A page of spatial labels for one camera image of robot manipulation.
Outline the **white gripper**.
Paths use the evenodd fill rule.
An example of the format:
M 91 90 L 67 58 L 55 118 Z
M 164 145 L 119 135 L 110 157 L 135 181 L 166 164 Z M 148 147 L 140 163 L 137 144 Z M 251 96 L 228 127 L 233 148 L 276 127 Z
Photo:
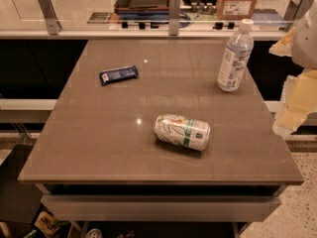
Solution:
M 295 132 L 317 108 L 317 1 L 268 52 L 291 57 L 306 67 L 298 76 L 289 75 L 283 85 L 272 130 L 283 138 Z

